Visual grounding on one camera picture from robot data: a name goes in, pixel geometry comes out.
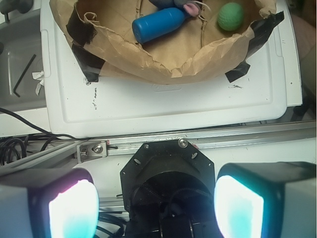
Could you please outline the glowing white gripper right finger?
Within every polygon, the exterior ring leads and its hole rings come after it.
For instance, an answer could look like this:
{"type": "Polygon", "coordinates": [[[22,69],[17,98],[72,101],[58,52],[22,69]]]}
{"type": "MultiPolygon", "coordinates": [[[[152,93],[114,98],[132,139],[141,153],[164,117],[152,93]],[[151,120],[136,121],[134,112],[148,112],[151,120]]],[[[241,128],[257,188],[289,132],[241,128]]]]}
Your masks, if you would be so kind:
{"type": "Polygon", "coordinates": [[[317,166],[227,163],[218,172],[214,211],[225,238],[315,238],[317,166]]]}

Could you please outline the glowing white gripper left finger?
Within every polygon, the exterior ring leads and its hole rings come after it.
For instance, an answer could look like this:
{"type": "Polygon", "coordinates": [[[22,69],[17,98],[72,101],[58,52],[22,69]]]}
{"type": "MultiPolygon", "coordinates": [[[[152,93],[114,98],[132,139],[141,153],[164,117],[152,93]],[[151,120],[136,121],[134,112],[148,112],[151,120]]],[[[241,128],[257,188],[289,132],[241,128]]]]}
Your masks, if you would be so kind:
{"type": "Polygon", "coordinates": [[[2,238],[92,238],[99,195],[83,169],[1,169],[2,238]]]}

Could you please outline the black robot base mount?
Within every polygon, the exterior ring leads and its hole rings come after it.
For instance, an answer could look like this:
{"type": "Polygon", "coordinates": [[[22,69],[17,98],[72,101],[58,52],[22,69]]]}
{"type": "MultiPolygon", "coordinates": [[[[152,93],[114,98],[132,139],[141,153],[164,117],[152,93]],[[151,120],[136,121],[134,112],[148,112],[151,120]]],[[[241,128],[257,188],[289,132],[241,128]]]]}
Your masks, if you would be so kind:
{"type": "Polygon", "coordinates": [[[128,238],[218,238],[213,162],[185,139],[146,142],[120,172],[128,238]]]}

